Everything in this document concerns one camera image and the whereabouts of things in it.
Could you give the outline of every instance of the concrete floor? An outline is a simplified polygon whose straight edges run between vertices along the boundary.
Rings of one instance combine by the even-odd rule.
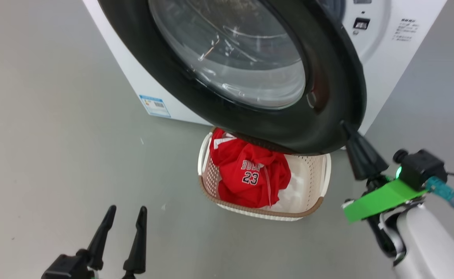
[[[367,225],[348,225],[340,209],[364,189],[345,153],[332,154],[315,214],[254,219],[201,193],[195,162],[208,130],[146,114],[81,1],[0,1],[0,278],[38,278],[86,247],[111,204],[103,278],[123,276],[141,205],[142,278],[393,277]],[[429,148],[454,171],[454,0],[367,137],[387,159]],[[454,211],[436,198],[427,207],[454,237]]]

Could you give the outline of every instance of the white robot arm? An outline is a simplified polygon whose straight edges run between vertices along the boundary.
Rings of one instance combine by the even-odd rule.
[[[388,165],[370,143],[346,123],[342,127],[354,176],[367,180],[363,196],[343,205],[349,221],[368,222],[381,250],[393,258],[397,278],[454,279],[454,240],[423,205],[424,194],[433,193],[454,208],[454,190],[446,184],[448,174],[454,174],[447,173],[444,162],[426,150],[414,154],[399,150],[394,161],[402,170],[399,180],[391,179],[382,174]],[[401,200],[400,191],[409,192],[410,198]]]

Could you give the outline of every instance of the laundry basket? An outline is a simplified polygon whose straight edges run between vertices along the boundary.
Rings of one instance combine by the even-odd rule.
[[[285,155],[291,169],[291,183],[297,183],[300,198],[296,208],[291,212],[277,212],[271,208],[247,208],[222,201],[218,195],[218,182],[222,179],[218,167],[210,157],[210,142],[213,132],[210,132],[201,144],[198,157],[198,176],[201,190],[206,197],[221,208],[269,220],[296,221],[312,214],[319,208],[327,192],[330,180],[330,154],[319,156]]]

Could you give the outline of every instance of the front-loading washing machine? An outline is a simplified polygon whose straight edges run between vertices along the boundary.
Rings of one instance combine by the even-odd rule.
[[[302,154],[367,131],[446,2],[83,1],[150,115]]]

